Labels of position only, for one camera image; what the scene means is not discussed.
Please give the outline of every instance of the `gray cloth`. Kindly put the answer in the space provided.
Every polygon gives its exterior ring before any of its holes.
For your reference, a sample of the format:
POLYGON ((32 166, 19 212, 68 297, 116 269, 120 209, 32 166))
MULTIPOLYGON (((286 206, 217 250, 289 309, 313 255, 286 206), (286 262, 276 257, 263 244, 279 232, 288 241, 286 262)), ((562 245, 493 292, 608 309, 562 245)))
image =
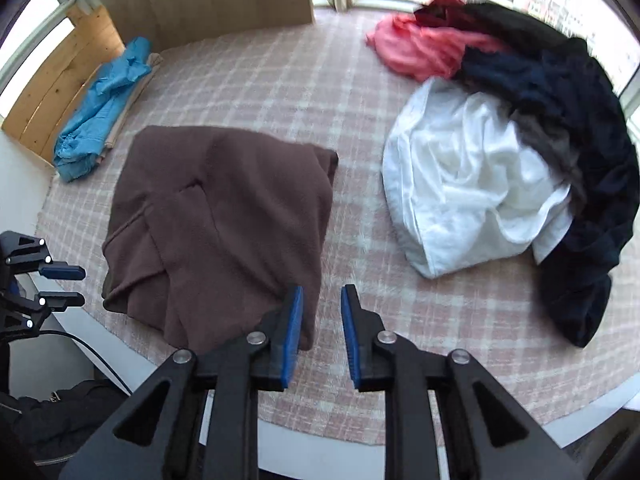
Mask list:
POLYGON ((522 143, 536 150, 549 168, 571 185, 571 209, 575 216, 578 215, 584 207, 586 196, 582 172, 578 168, 578 151, 569 144, 569 132, 548 121, 543 127, 535 116, 518 110, 510 118, 520 128, 522 143))

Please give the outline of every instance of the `beige cloth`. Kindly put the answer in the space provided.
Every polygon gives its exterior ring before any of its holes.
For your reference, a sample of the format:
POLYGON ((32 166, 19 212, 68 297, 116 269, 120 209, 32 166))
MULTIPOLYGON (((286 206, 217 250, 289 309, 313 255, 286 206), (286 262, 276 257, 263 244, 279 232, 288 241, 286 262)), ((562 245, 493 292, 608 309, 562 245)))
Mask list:
POLYGON ((160 54, 151 53, 149 57, 146 58, 146 64, 151 67, 151 72, 145 75, 140 81, 137 82, 136 87, 133 89, 133 92, 129 95, 129 99, 124 105, 122 112, 118 116, 118 119, 113 123, 111 130, 109 131, 109 135, 107 135, 106 140, 104 141, 104 147, 102 148, 102 153, 96 160, 96 164, 100 164, 104 158, 107 156, 110 150, 116 145, 118 137, 122 131, 122 125, 124 124, 125 118, 129 113, 129 109, 133 106, 140 94, 144 91, 149 82, 153 79, 153 76, 156 75, 156 72, 160 69, 160 64, 162 63, 162 56, 160 54))
POLYGON ((387 70, 363 35, 382 13, 317 10, 316 23, 256 30, 162 53, 162 70, 126 117, 116 147, 87 178, 53 181, 37 233, 57 260, 86 268, 61 282, 85 310, 152 362, 172 351, 159 332, 102 308, 107 272, 100 245, 113 189, 135 134, 149 124, 245 128, 335 150, 340 166, 322 250, 316 338, 301 352, 289 390, 260 395, 259 415, 292 430, 366 444, 384 442, 382 394, 351 383, 340 322, 340 287, 355 283, 365 308, 420 348, 467 348, 542 423, 615 388, 640 364, 640 237, 612 271, 604 320, 587 348, 573 348, 536 304, 530 253, 420 276, 398 246, 380 167, 396 117, 418 84, 387 70))

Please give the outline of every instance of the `brown cloth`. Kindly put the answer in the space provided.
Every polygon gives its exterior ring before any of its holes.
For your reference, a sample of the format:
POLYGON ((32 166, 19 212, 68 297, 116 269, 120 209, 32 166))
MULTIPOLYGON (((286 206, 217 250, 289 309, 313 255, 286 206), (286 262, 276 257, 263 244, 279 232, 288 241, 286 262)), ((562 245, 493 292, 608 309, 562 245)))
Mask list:
POLYGON ((296 283, 309 349, 337 164, 256 132, 145 128, 114 192, 104 307, 203 353, 253 330, 296 283))

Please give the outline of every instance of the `white wall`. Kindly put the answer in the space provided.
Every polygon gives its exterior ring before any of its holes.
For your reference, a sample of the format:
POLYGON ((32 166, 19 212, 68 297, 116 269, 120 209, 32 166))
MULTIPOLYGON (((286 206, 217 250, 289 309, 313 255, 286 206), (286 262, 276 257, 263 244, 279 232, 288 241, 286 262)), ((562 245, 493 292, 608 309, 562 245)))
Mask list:
POLYGON ((0 130, 0 233, 33 235, 54 169, 0 130))
MULTIPOLYGON (((26 297, 32 300, 38 289, 30 277, 21 274, 18 280, 26 297)), ((55 316, 49 316, 42 329, 65 330, 55 316)), ((14 397, 47 400, 56 390, 73 388, 81 381, 94 378, 94 365, 69 338, 47 334, 13 341, 10 347, 9 392, 14 397)))

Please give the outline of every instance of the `wooden headboard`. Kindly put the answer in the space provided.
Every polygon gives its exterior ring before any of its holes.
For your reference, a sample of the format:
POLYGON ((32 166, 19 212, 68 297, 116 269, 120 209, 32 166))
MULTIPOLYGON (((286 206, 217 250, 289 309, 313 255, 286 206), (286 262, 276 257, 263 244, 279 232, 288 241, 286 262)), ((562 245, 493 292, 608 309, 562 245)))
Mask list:
POLYGON ((30 79, 2 129, 51 162, 58 133, 80 104, 98 67, 119 56, 124 45, 104 7, 89 15, 69 10, 75 29, 30 79))

